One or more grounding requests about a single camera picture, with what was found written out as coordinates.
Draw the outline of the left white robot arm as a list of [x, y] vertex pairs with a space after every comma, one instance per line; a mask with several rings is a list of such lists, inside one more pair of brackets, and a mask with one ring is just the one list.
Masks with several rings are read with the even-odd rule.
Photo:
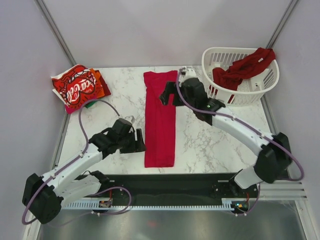
[[78, 180], [78, 176], [109, 155], [140, 153], [146, 150], [140, 128], [117, 134], [112, 128], [94, 134], [74, 159], [68, 160], [41, 176], [33, 173], [26, 179], [22, 203], [41, 224], [51, 222], [62, 207], [90, 195], [106, 196], [110, 185], [103, 173], [92, 172]]

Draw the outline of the bright red t-shirt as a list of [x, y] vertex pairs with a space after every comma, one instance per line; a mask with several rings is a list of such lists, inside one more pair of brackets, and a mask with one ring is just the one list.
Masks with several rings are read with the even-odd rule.
[[175, 163], [176, 107], [159, 99], [166, 83], [175, 82], [178, 72], [145, 72], [145, 156], [146, 168], [170, 168]]

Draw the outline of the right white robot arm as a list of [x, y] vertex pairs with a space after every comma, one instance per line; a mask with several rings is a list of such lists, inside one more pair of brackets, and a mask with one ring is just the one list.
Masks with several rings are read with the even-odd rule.
[[255, 164], [240, 170], [229, 184], [233, 196], [240, 197], [247, 188], [261, 182], [272, 184], [292, 163], [285, 134], [263, 133], [241, 120], [223, 102], [209, 98], [198, 78], [190, 78], [182, 85], [167, 82], [159, 96], [164, 106], [169, 104], [171, 95], [174, 106], [187, 106], [199, 120], [227, 132], [256, 155]]

